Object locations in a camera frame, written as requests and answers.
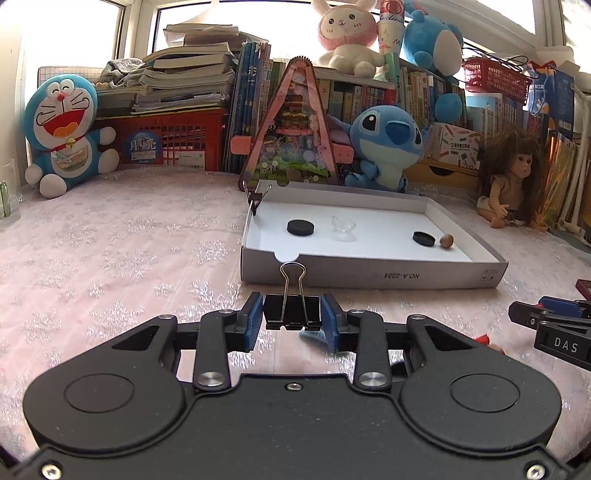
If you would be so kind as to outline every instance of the stitch plush toy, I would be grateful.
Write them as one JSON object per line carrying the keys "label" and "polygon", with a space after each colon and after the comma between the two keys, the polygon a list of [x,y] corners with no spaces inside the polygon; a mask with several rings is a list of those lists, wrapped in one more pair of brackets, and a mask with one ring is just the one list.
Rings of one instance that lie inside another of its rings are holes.
{"label": "stitch plush toy", "polygon": [[322,18],[318,39],[328,50],[318,62],[345,75],[374,78],[375,68],[384,65],[384,57],[371,50],[378,38],[378,26],[369,12],[375,0],[358,0],[331,8],[326,0],[312,0],[312,7]]}
{"label": "stitch plush toy", "polygon": [[349,134],[361,172],[345,177],[348,187],[404,193],[405,168],[414,165],[423,152],[423,139],[413,118],[401,108],[378,105],[359,115],[352,125],[331,117]]}
{"label": "stitch plush toy", "polygon": [[[414,10],[402,42],[402,57],[422,69],[429,70],[451,83],[462,66],[462,32],[451,24],[445,24],[421,10]],[[437,121],[452,124],[462,114],[459,95],[441,95],[435,104]]]}
{"label": "stitch plush toy", "polygon": [[52,199],[98,173],[109,173],[119,165],[114,149],[100,153],[97,145],[109,145],[115,129],[88,132],[97,108],[94,86],[73,74],[58,75],[33,94],[24,114],[23,129],[29,143],[41,151],[27,168],[25,179],[39,182],[41,194]]}

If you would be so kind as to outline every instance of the red basket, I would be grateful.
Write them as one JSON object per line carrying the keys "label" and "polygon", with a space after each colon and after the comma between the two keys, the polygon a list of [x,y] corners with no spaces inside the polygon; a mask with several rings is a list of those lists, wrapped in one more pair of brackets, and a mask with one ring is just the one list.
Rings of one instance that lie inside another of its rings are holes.
{"label": "red basket", "polygon": [[213,108],[191,112],[98,119],[93,129],[113,127],[109,148],[120,164],[180,165],[219,171],[227,112]]}
{"label": "red basket", "polygon": [[472,57],[463,64],[468,92],[503,93],[525,105],[530,78],[486,57]]}

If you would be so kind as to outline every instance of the wooden drawer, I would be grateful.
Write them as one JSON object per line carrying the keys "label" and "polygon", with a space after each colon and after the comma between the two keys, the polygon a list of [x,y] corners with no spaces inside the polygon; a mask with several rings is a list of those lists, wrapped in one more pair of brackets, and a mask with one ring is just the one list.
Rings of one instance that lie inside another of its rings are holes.
{"label": "wooden drawer", "polygon": [[411,182],[443,185],[470,192],[475,192],[478,189],[478,171],[434,160],[420,161],[404,170],[404,174]]}

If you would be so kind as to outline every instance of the bed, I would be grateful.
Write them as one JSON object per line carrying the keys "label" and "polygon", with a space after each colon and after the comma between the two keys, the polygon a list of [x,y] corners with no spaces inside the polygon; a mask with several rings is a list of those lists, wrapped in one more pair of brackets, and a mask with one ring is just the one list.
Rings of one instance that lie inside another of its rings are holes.
{"label": "bed", "polygon": [[[252,290],[281,292],[240,283],[247,204],[236,178],[151,167],[96,178],[55,200],[25,196],[21,219],[0,229],[0,443],[9,452],[22,459],[37,448],[21,400],[43,371],[161,313],[191,322],[239,306]],[[487,333],[545,373],[563,398],[549,448],[568,460],[591,440],[591,373],[534,350],[535,332],[506,313],[514,300],[580,298],[574,284],[591,277],[591,256],[550,234],[493,230],[465,200],[426,190],[509,261],[499,287],[332,293],[344,309],[374,310],[389,322],[424,313],[469,336]],[[284,330],[262,330],[252,353],[230,355],[234,382],[245,371],[350,375],[353,363],[353,354],[329,354]],[[179,377],[189,380],[190,368],[183,355]]]}

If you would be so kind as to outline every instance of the screw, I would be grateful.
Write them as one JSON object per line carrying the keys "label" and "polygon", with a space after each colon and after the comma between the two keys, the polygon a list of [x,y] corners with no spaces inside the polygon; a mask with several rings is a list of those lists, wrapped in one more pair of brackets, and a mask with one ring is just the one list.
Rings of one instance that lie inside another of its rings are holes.
{"label": "screw", "polygon": [[527,480],[542,480],[546,474],[546,468],[544,465],[532,465],[527,470],[525,477]]}
{"label": "screw", "polygon": [[388,380],[380,372],[365,372],[359,376],[359,383],[364,387],[382,387]]}
{"label": "screw", "polygon": [[47,478],[47,480],[60,480],[61,478],[61,470],[51,463],[41,467],[41,474]]}
{"label": "screw", "polygon": [[202,387],[219,387],[223,382],[224,376],[220,372],[204,372],[197,377],[197,383]]}
{"label": "screw", "polygon": [[289,390],[290,392],[299,392],[300,390],[303,390],[304,385],[302,385],[301,383],[288,383],[285,386],[286,390]]}

